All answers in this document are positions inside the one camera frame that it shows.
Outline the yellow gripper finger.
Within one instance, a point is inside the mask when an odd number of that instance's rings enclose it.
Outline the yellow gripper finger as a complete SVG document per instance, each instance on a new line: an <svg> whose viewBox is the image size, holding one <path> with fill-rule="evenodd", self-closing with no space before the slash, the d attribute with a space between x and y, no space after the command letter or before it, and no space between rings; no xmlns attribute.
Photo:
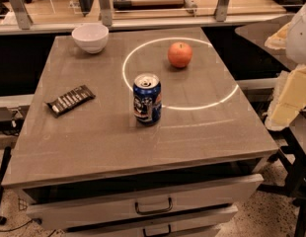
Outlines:
<svg viewBox="0 0 306 237"><path fill-rule="evenodd" d="M271 126L289 126L305 107L306 66L297 66L291 72L282 71L269 105Z"/></svg>
<svg viewBox="0 0 306 237"><path fill-rule="evenodd" d="M290 23L285 24L276 33L268 37L265 41L265 47L275 50L286 49L286 39L289 26Z"/></svg>

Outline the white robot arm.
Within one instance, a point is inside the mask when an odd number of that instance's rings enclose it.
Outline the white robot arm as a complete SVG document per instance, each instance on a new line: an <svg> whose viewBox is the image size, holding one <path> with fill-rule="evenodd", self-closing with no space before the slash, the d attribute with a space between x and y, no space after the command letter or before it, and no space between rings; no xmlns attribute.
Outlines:
<svg viewBox="0 0 306 237"><path fill-rule="evenodd" d="M276 79L272 100L268 106L265 126L279 131L289 127L299 112L306 107L306 3L294 15L287 26L268 38L283 35L286 57L297 66L291 72L282 71Z"/></svg>

